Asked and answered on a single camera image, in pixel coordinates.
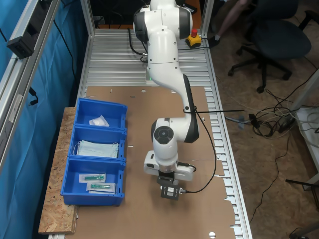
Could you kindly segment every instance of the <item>red button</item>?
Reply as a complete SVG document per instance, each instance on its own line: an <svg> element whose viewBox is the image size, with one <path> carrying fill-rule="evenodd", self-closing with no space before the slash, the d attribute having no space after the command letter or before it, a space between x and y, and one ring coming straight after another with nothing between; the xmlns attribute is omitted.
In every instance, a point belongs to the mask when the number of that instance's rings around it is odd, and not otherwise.
<svg viewBox="0 0 319 239"><path fill-rule="evenodd" d="M193 28L193 29L191 30L191 36L192 36L192 37L196 37L196 36L197 36L197 29L194 29L194 28Z"/></svg>

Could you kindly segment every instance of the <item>slotted metal table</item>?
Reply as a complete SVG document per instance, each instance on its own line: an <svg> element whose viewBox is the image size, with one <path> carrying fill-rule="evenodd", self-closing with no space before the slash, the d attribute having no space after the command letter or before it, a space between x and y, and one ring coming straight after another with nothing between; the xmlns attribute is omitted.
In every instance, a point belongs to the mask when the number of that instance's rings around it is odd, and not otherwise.
<svg viewBox="0 0 319 239"><path fill-rule="evenodd" d="M86 97L89 86L150 86L146 81L147 63L140 61L140 55L130 49L129 34L125 29L95 29L90 5L81 0L82 9L89 33L86 54L80 80L78 97ZM198 32L207 37L208 26L214 1L205 3L202 26ZM144 52L142 43L131 29L132 45L138 52ZM188 48L184 40L177 41L179 49ZM207 47L207 40L202 46ZM191 86L205 88L210 111L222 110L214 68L208 48L179 51L179 65L188 76ZM232 203L235 214L234 229L236 238L252 239L249 220L242 195L234 155L227 132L223 113L210 113L211 127L218 160L222 161L225 176L227 199ZM49 239L63 239L64 235L50 235Z"/></svg>

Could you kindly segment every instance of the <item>chair wheel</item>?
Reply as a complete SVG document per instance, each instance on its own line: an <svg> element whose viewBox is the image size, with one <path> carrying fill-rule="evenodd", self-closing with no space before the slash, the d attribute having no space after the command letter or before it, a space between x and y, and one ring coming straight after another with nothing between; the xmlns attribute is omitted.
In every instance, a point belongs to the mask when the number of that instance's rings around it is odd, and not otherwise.
<svg viewBox="0 0 319 239"><path fill-rule="evenodd" d="M234 75L234 70L233 70L233 69L230 69L229 72L228 72L228 75L229 75L229 76L233 76L233 75Z"/></svg>
<svg viewBox="0 0 319 239"><path fill-rule="evenodd" d="M291 77L291 73L286 73L283 76L283 80L287 81L287 80L289 80L290 77Z"/></svg>
<svg viewBox="0 0 319 239"><path fill-rule="evenodd" d="M236 54L241 56L241 54L243 54L243 50L242 49L239 49L238 51L236 51Z"/></svg>
<svg viewBox="0 0 319 239"><path fill-rule="evenodd" d="M263 93L264 90L265 90L265 88L264 88L263 86L260 86L260 87L257 88L257 92L258 92L259 94Z"/></svg>

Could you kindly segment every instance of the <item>brown carpet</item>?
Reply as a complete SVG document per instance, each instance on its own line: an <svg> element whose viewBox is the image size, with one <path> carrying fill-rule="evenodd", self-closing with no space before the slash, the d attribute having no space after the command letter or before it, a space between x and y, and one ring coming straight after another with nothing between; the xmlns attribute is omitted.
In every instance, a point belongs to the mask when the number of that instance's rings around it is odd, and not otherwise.
<svg viewBox="0 0 319 239"><path fill-rule="evenodd" d="M218 13L215 18L217 29L235 2L227 2ZM308 9L319 12L318 1L300 1L296 14L299 21L305 18L304 11ZM243 38L244 19L244 17L241 17L221 37L220 44L211 49L211 55L215 73L222 80L222 84L221 81L217 81L224 110L245 110L242 113L225 115L234 118L243 115L247 120L248 113L256 114L257 112L242 107L233 101L229 95L240 103L259 110L275 106L276 100L266 92L262 94L256 92L256 88L261 85L261 71L257 69L257 65L240 68L235 71L233 77L227 75L232 65L253 58L247 52L244 52L241 56L235 53L245 42ZM295 17L288 20L299 25ZM312 49L306 57L316 66L319 66L319 25L314 21L310 21L310 24L304 30L312 43ZM281 98L288 96L315 71L315 68L305 58L280 61L280 63L290 69L293 74L288 81L283 81L281 79L283 72L268 67L267 89ZM309 97L308 105L319 103L318 92L317 90ZM293 101L299 93L301 91L295 92L290 100ZM264 194L263 204L257 209L251 222L253 238L287 239L289 233L295 228L305 227L319 221L319 212L316 210L312 193L303 191L300 185L291 185L285 182L286 179L307 181L317 173L298 127L291 130L291 135L288 132L278 139L266 139L257 136L253 133L251 126L245 125L244 129L240 129L237 123L230 121L227 122L227 128L249 219L252 218L255 207L260 203L262 192L269 187L277 175L274 160L276 157L285 154L289 138L287 156L278 159L279 177ZM309 234L309 237L311 239L319 238L319 230Z"/></svg>

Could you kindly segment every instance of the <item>person's leg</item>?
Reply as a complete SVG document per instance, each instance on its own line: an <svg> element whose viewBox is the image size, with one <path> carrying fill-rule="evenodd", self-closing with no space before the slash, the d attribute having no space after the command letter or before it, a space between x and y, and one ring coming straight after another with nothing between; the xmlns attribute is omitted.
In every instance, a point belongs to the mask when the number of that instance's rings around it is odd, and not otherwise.
<svg viewBox="0 0 319 239"><path fill-rule="evenodd" d="M218 33L209 40L209 47L213 47L219 44L219 38L225 33L225 31L238 19L240 13L246 9L246 7L252 2L252 0L238 0L237 3L230 10L225 20L223 21Z"/></svg>

